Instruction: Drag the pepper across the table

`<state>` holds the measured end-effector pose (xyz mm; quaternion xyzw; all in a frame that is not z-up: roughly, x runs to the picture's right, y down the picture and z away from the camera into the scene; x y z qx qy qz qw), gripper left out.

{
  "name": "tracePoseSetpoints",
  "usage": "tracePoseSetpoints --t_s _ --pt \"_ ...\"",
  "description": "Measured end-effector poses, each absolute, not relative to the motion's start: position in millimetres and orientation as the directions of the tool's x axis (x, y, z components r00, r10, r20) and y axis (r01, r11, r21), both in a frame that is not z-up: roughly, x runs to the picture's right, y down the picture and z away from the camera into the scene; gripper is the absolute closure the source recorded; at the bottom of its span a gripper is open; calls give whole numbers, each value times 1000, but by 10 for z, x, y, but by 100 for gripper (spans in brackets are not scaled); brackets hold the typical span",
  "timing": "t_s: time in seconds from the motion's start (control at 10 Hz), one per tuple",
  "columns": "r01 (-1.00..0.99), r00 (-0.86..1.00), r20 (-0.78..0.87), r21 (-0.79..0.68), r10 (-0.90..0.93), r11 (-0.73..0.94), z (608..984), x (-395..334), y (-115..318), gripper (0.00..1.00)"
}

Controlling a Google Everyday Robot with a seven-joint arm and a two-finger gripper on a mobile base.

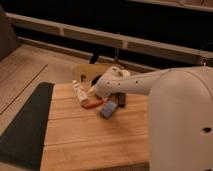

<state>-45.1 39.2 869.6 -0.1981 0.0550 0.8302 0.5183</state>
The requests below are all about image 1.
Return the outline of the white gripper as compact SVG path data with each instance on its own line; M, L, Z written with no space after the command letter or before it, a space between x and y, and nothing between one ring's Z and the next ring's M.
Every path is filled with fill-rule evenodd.
M72 81L72 87L77 94L77 98L81 106L85 105L88 102L88 96L96 96L97 98L99 98L99 95L96 92L96 85L92 85L87 91L87 94L82 90L82 87L77 80Z

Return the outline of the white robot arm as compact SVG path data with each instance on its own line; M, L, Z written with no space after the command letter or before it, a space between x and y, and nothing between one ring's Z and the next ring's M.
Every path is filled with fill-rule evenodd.
M171 68L132 76L109 68L94 85L148 99L150 171L213 171L213 68Z

